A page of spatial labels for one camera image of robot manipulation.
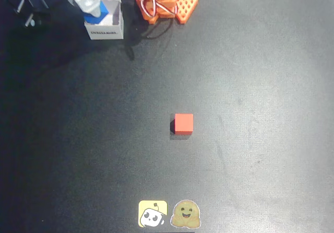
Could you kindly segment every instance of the blue object in box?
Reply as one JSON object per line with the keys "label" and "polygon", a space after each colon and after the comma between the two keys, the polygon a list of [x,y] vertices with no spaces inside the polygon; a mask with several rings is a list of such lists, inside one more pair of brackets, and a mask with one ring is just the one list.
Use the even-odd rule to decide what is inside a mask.
{"label": "blue object in box", "polygon": [[102,1],[100,2],[100,10],[101,10],[101,16],[100,17],[96,18],[96,17],[94,17],[90,14],[85,14],[83,16],[85,21],[87,23],[100,23],[102,21],[102,19],[104,19],[106,17],[106,15],[108,15],[108,13],[109,13]]}

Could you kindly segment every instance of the red cube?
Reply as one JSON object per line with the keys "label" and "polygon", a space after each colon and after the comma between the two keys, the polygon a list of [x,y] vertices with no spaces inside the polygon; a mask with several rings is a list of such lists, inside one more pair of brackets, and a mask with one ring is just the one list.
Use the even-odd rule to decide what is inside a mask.
{"label": "red cube", "polygon": [[193,114],[175,114],[175,135],[191,135],[194,130]]}

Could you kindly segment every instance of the cardboard box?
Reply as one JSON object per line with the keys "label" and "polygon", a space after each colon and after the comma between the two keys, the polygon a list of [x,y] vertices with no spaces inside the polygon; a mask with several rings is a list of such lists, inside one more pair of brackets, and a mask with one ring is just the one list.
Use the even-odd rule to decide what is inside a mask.
{"label": "cardboard box", "polygon": [[124,20],[121,11],[121,0],[101,0],[108,14],[98,24],[85,22],[85,27],[92,40],[123,39]]}

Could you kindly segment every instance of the smiling face sticker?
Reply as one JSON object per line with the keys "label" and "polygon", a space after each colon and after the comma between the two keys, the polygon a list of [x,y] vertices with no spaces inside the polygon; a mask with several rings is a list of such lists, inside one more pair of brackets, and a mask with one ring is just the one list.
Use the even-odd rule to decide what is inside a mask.
{"label": "smiling face sticker", "polygon": [[178,202],[173,210],[171,225],[177,228],[199,228],[200,218],[197,204],[191,200],[182,200],[181,202]]}

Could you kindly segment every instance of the sticker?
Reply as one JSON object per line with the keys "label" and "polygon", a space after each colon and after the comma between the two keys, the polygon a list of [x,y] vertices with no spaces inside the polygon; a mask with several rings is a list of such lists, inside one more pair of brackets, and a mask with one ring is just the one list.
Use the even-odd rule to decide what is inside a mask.
{"label": "sticker", "polygon": [[139,203],[138,224],[144,228],[157,227],[164,224],[167,215],[167,203],[165,201],[143,200]]}
{"label": "sticker", "polygon": [[199,228],[200,218],[198,205],[191,200],[182,200],[178,202],[173,210],[171,225],[177,228]]}

